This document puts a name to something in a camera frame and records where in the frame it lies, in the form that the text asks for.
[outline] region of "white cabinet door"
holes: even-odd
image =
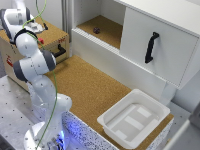
[[[154,40],[153,60],[146,64],[145,56],[153,32],[159,37]],[[193,35],[127,8],[120,54],[179,86],[197,41]]]

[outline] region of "white plastic tub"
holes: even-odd
[[[140,90],[133,90],[97,120],[118,144],[135,149],[169,113],[166,106]]]

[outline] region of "black drawer handle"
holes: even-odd
[[[61,47],[60,44],[58,45],[58,49],[59,49],[59,52],[53,53],[53,55],[54,55],[55,58],[63,55],[64,53],[66,53],[66,50],[63,47]]]
[[[153,60],[153,57],[151,57],[151,53],[153,50],[153,45],[154,45],[154,40],[157,39],[159,37],[159,34],[156,32],[153,32],[153,36],[151,37],[150,41],[149,41],[149,45],[147,48],[147,53],[145,56],[145,63],[148,64],[149,62],[151,62]]]

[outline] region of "white robotic arm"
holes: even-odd
[[[30,11],[25,7],[23,0],[15,0],[14,2],[13,7],[17,9],[3,9],[0,11],[2,26],[6,31],[10,42],[15,44],[21,55],[25,57],[15,62],[13,69],[19,80],[30,83],[29,85],[32,88],[30,93],[33,104],[46,108],[45,123],[39,132],[33,135],[34,139],[37,139],[35,147],[41,140],[39,146],[45,146],[46,148],[43,148],[44,150],[54,150],[55,147],[64,149],[66,148],[64,141],[64,146],[61,147],[59,147],[59,144],[54,144],[52,147],[49,147],[48,143],[55,143],[57,135],[61,134],[63,130],[61,119],[62,113],[71,108],[71,98],[62,94],[56,94],[53,83],[44,76],[45,73],[55,69],[55,57],[49,51],[40,51],[38,49],[37,40],[35,39],[37,36],[30,24],[22,29],[22,25],[30,20]]]

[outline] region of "green cable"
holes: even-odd
[[[32,36],[36,41],[38,41],[38,42],[42,45],[42,43],[41,43],[34,35],[32,35],[32,34],[30,34],[30,33],[27,33],[27,34],[29,34],[30,36]],[[49,127],[49,124],[50,124],[51,119],[52,119],[52,117],[53,117],[53,114],[54,114],[54,111],[55,111],[55,108],[56,108],[56,104],[57,104],[57,100],[58,100],[58,99],[57,99],[58,88],[57,88],[56,75],[55,75],[55,72],[54,72],[54,71],[53,71],[53,76],[54,76],[54,81],[55,81],[55,86],[56,86],[56,100],[55,100],[55,103],[54,103],[53,111],[52,111],[52,113],[51,113],[49,122],[47,123],[47,126],[46,126],[46,128],[45,128],[45,130],[44,130],[44,133],[42,134],[42,137],[41,137],[41,139],[40,139],[40,141],[39,141],[39,143],[38,143],[38,145],[37,145],[37,147],[36,147],[36,150],[38,149],[38,147],[39,147],[39,145],[40,145],[40,143],[41,143],[41,141],[42,141],[42,139],[43,139],[43,137],[44,137],[44,135],[45,135],[45,133],[46,133],[46,130],[47,130],[47,128]]]
[[[41,11],[41,12],[40,12],[36,17],[34,17],[34,18],[31,19],[31,20],[26,21],[26,22],[23,24],[23,29],[24,29],[24,26],[25,26],[27,23],[31,22],[32,20],[34,20],[34,19],[36,19],[37,17],[39,17],[39,16],[42,15],[43,11],[44,11],[45,8],[46,8],[46,2],[47,2],[47,0],[45,0],[45,4],[44,4],[44,8],[43,8],[43,10],[42,10],[42,11]]]
[[[37,7],[38,14],[40,14],[40,11],[39,11],[39,9],[38,9],[38,5],[37,5],[37,0],[36,0],[36,7]]]

